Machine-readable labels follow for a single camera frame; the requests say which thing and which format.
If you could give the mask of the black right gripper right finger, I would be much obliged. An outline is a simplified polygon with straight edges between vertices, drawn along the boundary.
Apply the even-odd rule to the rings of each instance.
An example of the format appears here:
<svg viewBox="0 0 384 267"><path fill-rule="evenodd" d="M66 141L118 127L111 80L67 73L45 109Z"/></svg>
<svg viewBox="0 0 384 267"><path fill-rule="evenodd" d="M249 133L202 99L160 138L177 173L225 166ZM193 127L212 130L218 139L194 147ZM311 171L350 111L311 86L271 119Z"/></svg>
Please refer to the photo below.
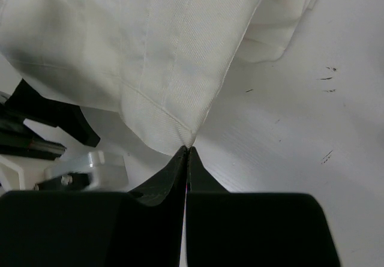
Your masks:
<svg viewBox="0 0 384 267"><path fill-rule="evenodd" d="M340 266L325 213L304 193L232 193L187 163L188 266Z"/></svg>

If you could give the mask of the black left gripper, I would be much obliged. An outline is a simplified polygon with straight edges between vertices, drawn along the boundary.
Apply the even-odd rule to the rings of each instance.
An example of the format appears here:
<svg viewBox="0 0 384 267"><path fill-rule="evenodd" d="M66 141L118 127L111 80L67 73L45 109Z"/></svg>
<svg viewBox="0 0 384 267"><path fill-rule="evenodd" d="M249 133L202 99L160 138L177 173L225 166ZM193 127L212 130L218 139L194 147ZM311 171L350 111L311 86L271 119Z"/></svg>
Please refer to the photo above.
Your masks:
<svg viewBox="0 0 384 267"><path fill-rule="evenodd" d="M46 99L21 80L12 95L1 92L2 155L53 161L64 154L64 145L42 138L24 124L26 119L59 127L86 146L100 142L79 106Z"/></svg>

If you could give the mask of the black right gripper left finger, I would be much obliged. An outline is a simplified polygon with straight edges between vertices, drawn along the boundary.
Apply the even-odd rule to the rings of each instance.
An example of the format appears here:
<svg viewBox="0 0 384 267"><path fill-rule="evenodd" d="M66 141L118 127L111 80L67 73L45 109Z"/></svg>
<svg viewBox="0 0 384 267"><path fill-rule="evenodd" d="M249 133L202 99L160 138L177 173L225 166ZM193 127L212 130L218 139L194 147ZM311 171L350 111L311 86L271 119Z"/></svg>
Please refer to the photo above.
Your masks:
<svg viewBox="0 0 384 267"><path fill-rule="evenodd" d="M133 190L10 191L2 266L178 266L187 149Z"/></svg>

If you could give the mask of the white skirt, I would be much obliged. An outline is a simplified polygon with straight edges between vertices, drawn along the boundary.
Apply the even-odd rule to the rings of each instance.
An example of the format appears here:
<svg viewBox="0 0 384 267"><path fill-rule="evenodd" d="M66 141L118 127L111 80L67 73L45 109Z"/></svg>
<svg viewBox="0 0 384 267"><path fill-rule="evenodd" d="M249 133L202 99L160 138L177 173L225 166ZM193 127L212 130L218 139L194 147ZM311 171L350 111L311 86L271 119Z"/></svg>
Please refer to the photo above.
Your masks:
<svg viewBox="0 0 384 267"><path fill-rule="evenodd" d="M191 146L234 58L279 59L316 0L1 0L1 54L42 96Z"/></svg>

